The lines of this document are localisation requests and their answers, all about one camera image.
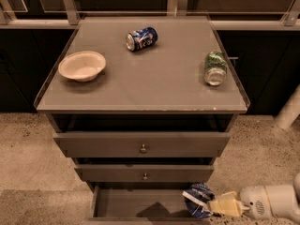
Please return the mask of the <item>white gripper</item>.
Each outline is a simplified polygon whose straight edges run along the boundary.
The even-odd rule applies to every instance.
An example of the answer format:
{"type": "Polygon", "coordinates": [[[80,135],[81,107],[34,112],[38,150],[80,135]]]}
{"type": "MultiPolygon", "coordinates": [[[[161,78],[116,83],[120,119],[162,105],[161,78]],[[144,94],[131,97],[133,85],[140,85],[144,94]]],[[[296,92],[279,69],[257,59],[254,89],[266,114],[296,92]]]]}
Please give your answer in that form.
{"type": "Polygon", "coordinates": [[[240,201],[237,201],[236,191],[226,192],[220,195],[220,200],[209,202],[213,213],[241,217],[245,215],[253,219],[269,219],[270,205],[264,186],[246,187],[240,191],[240,201]]]}

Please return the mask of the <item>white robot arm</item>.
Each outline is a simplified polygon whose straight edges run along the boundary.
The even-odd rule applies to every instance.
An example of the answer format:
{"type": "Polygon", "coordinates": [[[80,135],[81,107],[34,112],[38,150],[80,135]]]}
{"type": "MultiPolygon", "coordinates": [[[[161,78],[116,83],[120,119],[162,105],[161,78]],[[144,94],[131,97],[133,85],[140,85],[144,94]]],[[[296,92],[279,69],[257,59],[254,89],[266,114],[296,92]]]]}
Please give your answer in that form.
{"type": "Polygon", "coordinates": [[[286,218],[300,224],[300,173],[292,185],[245,187],[228,192],[208,203],[208,208],[221,215],[253,219],[286,218]]]}

